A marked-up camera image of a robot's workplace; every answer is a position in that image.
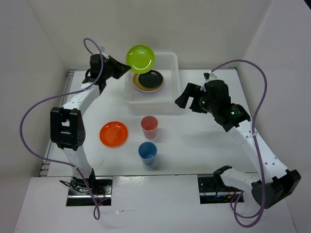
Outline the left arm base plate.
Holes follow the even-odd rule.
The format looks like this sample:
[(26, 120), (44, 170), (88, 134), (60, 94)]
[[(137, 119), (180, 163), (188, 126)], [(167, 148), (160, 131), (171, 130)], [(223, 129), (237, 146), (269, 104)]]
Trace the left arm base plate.
[[(82, 180), (72, 178), (70, 182), (61, 181), (61, 183), (69, 188), (66, 206), (76, 207), (95, 205)], [(93, 186), (90, 186), (94, 198), (99, 202), (100, 206), (111, 205), (112, 184), (112, 177), (97, 177)]]

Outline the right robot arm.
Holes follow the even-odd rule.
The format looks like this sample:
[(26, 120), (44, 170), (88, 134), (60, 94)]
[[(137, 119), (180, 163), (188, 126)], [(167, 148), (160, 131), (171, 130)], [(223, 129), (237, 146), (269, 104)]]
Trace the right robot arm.
[(267, 146), (247, 111), (239, 104), (231, 102), (227, 84), (213, 80), (199, 86), (188, 83), (185, 90), (175, 100), (180, 108), (186, 108), (189, 98), (193, 98), (190, 109), (197, 113), (211, 113), (214, 120), (223, 127), (242, 147), (257, 175), (237, 171), (231, 166), (223, 166), (213, 173), (213, 185), (219, 191), (235, 187), (251, 192), (257, 204), (268, 209), (289, 196), (301, 175), (297, 170), (289, 170)]

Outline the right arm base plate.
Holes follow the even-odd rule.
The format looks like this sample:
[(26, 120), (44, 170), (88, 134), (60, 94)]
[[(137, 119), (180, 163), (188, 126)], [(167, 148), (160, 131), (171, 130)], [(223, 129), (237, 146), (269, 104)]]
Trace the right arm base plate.
[(197, 181), (200, 204), (230, 203), (233, 197), (241, 193), (235, 187), (218, 187), (211, 175), (198, 176)]

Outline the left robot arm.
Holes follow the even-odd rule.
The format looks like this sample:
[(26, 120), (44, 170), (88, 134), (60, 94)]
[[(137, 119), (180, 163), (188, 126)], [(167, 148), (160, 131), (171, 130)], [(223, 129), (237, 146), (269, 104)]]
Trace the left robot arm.
[(111, 56), (94, 54), (90, 57), (90, 68), (79, 93), (61, 107), (53, 107), (50, 112), (51, 141), (65, 154), (73, 165), (73, 178), (80, 189), (91, 194), (97, 188), (94, 169), (87, 161), (83, 148), (86, 131), (83, 114), (106, 87), (106, 81), (113, 77), (119, 79), (131, 69)]

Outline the green plate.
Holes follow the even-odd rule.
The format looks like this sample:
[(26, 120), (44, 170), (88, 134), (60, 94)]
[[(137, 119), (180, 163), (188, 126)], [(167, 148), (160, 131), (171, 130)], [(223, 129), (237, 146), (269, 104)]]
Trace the green plate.
[(147, 45), (135, 45), (129, 49), (125, 59), (133, 73), (144, 74), (153, 68), (155, 53)]

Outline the black plate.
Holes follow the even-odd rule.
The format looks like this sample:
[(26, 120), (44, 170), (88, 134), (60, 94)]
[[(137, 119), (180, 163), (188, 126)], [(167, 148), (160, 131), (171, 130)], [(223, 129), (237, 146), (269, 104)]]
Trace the black plate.
[(138, 76), (139, 83), (147, 88), (156, 88), (163, 82), (163, 76), (155, 70), (150, 70), (147, 73)]

